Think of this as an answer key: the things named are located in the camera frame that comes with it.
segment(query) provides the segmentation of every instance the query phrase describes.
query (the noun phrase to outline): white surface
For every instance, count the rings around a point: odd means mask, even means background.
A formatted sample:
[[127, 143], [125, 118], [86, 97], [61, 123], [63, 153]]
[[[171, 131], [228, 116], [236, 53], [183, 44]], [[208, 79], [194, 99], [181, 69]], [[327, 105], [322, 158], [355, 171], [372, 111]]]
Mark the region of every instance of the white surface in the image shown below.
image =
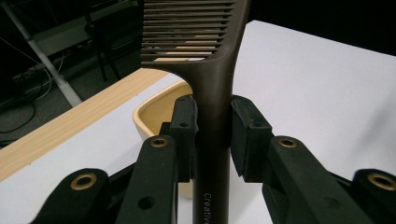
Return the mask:
[[[234, 94], [252, 100], [275, 134], [302, 140], [331, 172], [361, 168], [396, 174], [396, 58], [263, 22], [246, 29]], [[136, 106], [178, 80], [167, 76], [0, 184], [0, 222], [27, 223], [68, 174], [86, 167], [110, 175], [135, 161]], [[271, 223], [261, 185], [231, 174], [230, 224]], [[178, 223], [191, 223], [179, 199]]]

